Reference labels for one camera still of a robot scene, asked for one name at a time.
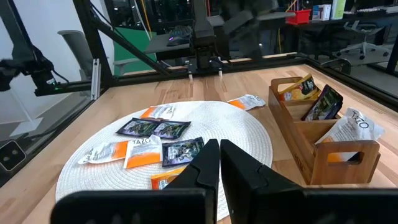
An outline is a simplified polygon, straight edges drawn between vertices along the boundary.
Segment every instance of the wooden box compartment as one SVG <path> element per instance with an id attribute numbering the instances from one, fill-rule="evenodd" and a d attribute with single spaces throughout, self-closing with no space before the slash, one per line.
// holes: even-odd
<path id="1" fill-rule="evenodd" d="M 306 183 L 369 183 L 380 158 L 379 144 L 376 141 L 323 142 L 315 145 L 340 117 L 321 121 L 301 121 L 315 100 L 279 100 L 278 86 L 295 83 L 301 78 L 272 80 L 268 104 Z M 359 159 L 328 162 L 329 154 L 340 152 L 359 152 Z"/>

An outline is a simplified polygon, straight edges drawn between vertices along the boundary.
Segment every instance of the keyboard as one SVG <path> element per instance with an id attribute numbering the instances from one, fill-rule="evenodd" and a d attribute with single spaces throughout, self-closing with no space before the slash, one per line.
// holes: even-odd
<path id="1" fill-rule="evenodd" d="M 192 28 L 189 26 L 176 26 L 169 33 L 168 47 L 189 44 Z"/>
<path id="2" fill-rule="evenodd" d="M 376 16 L 385 15 L 386 10 L 380 8 L 370 8 L 370 9 L 358 9 L 356 12 L 344 12 L 345 18 L 350 16 Z"/>

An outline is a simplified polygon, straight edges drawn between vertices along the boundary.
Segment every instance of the tazo tea packet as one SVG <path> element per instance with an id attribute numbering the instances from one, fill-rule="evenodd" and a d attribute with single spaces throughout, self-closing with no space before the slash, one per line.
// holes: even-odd
<path id="1" fill-rule="evenodd" d="M 178 175 L 184 171 L 186 167 L 181 167 L 179 169 L 175 169 L 164 174 L 157 174 L 150 177 L 150 182 L 152 183 L 153 190 L 162 190 L 165 188 L 171 181 L 173 181 Z"/>
<path id="2" fill-rule="evenodd" d="M 79 164 L 101 164 L 104 162 L 124 159 L 128 147 L 145 144 L 151 141 L 151 138 L 136 139 L 132 141 L 102 143 L 93 147 L 87 155 L 81 158 Z"/>
<path id="3" fill-rule="evenodd" d="M 288 87 L 284 91 L 279 92 L 279 100 L 306 100 L 318 93 L 318 87 L 315 85 L 312 75 L 299 80 L 297 83 Z"/>
<path id="4" fill-rule="evenodd" d="M 161 121 L 161 124 L 155 129 L 154 135 L 166 139 L 177 139 L 190 124 L 190 121 Z"/>
<path id="5" fill-rule="evenodd" d="M 346 114 L 315 144 L 321 142 L 378 140 L 384 129 L 375 124 L 361 112 L 348 108 Z M 341 162 L 351 159 L 356 152 L 331 153 L 329 162 Z"/>
<path id="6" fill-rule="evenodd" d="M 127 146 L 125 169 L 162 162 L 162 141 L 160 137 L 151 135 L 150 141 L 136 146 Z"/>
<path id="7" fill-rule="evenodd" d="M 325 85 L 321 95 L 303 116 L 302 121 L 332 119 L 336 116 L 342 104 L 343 97 L 332 87 Z"/>
<path id="8" fill-rule="evenodd" d="M 133 118 L 116 133 L 129 136 L 150 136 L 159 124 L 160 121 Z"/>
<path id="9" fill-rule="evenodd" d="M 203 149 L 201 137 L 163 144 L 163 167 L 189 163 Z"/>
<path id="10" fill-rule="evenodd" d="M 151 106 L 141 115 L 140 118 L 171 119 L 173 113 L 174 106 L 172 105 Z"/>
<path id="11" fill-rule="evenodd" d="M 266 104 L 266 102 L 260 97 L 249 94 L 246 94 L 234 100 L 229 100 L 228 103 L 237 106 L 238 108 L 241 108 L 243 110 L 250 110 L 257 106 L 264 106 Z"/>

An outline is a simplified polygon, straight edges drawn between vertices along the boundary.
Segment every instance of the white round placemat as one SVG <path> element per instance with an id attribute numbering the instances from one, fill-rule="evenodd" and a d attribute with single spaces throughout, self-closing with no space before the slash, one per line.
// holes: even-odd
<path id="1" fill-rule="evenodd" d="M 209 139 L 229 139 L 261 163 L 271 167 L 272 145 L 262 124 L 246 111 L 220 101 L 189 101 L 173 103 L 174 121 L 191 121 L 182 136 L 173 141 L 183 141 L 202 137 Z M 145 110 L 125 116 L 98 131 L 81 145 L 62 169 L 57 183 L 56 201 L 82 190 L 138 190 L 151 189 L 150 177 L 174 170 L 181 166 L 162 168 L 162 164 L 150 164 L 133 169 L 123 169 L 123 160 L 105 164 L 83 164 L 77 162 L 93 146 L 102 142 L 118 142 L 136 139 L 115 134 L 131 118 L 139 118 Z M 217 219 L 229 215 L 223 182 L 218 185 Z"/>

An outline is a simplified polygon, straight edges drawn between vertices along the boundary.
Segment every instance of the wooden table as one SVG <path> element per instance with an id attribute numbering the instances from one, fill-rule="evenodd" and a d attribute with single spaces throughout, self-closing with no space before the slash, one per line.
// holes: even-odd
<path id="1" fill-rule="evenodd" d="M 48 223 L 63 165 L 89 137 L 125 115 L 151 105 L 192 100 L 228 101 L 246 93 L 267 100 L 272 79 L 305 76 L 308 73 L 313 74 L 320 88 L 329 84 L 343 95 L 342 112 L 349 106 L 356 108 L 386 130 L 379 140 L 381 158 L 371 183 L 332 187 L 396 187 L 398 113 L 306 65 L 299 65 L 227 74 L 222 82 L 214 76 L 194 78 L 192 85 L 184 79 L 109 89 L 0 189 L 0 223 Z M 274 150 L 272 168 L 305 185 L 269 108 L 256 108 L 249 113 L 264 125 L 271 138 Z M 220 223 L 230 223 L 229 217 Z"/>

